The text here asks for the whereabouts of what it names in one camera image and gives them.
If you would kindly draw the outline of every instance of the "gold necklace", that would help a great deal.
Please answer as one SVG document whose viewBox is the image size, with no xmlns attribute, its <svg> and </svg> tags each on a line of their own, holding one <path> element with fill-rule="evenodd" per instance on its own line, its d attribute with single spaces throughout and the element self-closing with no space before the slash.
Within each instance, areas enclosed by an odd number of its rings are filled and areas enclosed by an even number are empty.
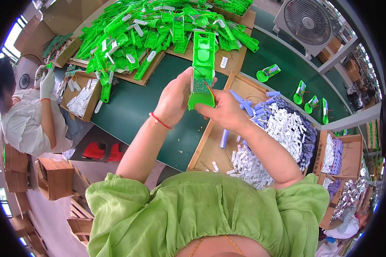
<svg viewBox="0 0 386 257">
<path fill-rule="evenodd" d="M 231 244 L 236 248 L 237 252 L 242 255 L 242 252 L 240 251 L 240 249 L 237 247 L 237 245 L 227 236 L 227 235 L 224 235 L 224 237 L 226 237 L 227 240 L 229 240 L 229 242 L 231 242 Z M 195 248 L 193 249 L 192 253 L 189 255 L 189 257 L 192 257 L 194 252 L 196 251 L 197 247 L 199 247 L 199 244 L 203 241 L 203 239 L 205 239 L 205 237 L 202 237 L 200 238 L 200 241 L 199 243 L 196 244 Z"/>
</svg>

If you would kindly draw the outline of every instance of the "red string bracelet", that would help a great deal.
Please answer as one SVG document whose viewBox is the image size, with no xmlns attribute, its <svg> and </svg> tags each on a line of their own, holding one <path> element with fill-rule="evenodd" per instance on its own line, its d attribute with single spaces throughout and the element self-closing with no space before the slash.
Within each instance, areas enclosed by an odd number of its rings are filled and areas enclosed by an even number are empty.
<svg viewBox="0 0 386 257">
<path fill-rule="evenodd" d="M 153 114 L 153 112 L 150 112 L 149 113 L 149 116 L 152 116 L 153 118 L 155 118 L 157 121 L 159 121 L 163 126 L 165 126 L 166 128 L 168 128 L 168 129 L 172 129 L 172 127 L 170 127 L 170 126 L 167 126 L 166 124 L 164 124 L 161 120 L 159 120 L 159 118 L 158 117 L 156 117 L 154 114 Z"/>
</svg>

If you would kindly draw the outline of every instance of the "white glove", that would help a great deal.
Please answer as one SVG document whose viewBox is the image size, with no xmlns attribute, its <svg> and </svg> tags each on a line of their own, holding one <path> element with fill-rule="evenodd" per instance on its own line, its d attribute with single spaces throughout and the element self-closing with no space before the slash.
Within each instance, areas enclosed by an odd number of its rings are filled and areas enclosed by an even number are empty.
<svg viewBox="0 0 386 257">
<path fill-rule="evenodd" d="M 40 99 L 50 99 L 55 84 L 56 82 L 54 81 L 54 69 L 48 70 L 47 75 L 46 72 L 43 72 L 43 76 L 41 77 L 40 81 Z"/>
<path fill-rule="evenodd" d="M 40 88 L 40 82 L 42 79 L 43 72 L 47 72 L 47 67 L 46 65 L 40 65 L 39 68 L 36 70 L 36 75 L 35 75 L 35 88 L 39 89 Z"/>
</svg>

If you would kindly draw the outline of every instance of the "green blouse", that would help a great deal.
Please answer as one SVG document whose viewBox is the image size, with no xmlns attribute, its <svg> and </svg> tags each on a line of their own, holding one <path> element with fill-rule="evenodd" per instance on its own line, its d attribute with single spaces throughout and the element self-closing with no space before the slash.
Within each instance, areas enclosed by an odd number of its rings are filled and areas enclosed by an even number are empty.
<svg viewBox="0 0 386 257">
<path fill-rule="evenodd" d="M 314 256 L 318 224 L 329 203 L 314 174 L 275 190 L 257 191 L 221 173 L 183 172 L 151 193 L 136 180 L 109 173 L 86 198 L 95 218 L 90 257 L 175 256 L 202 236 L 239 235 L 271 256 Z"/>
</svg>

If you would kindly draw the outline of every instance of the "fan grille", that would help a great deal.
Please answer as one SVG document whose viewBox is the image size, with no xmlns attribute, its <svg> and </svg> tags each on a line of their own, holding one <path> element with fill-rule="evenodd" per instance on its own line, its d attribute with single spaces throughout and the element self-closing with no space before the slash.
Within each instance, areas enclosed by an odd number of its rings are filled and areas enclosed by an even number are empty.
<svg viewBox="0 0 386 257">
<path fill-rule="evenodd" d="M 303 18 L 314 22 L 314 28 L 303 25 Z M 284 20 L 290 32 L 301 42 L 313 46 L 325 43 L 330 37 L 330 21 L 323 9 L 309 0 L 291 0 L 284 8 Z"/>
</svg>

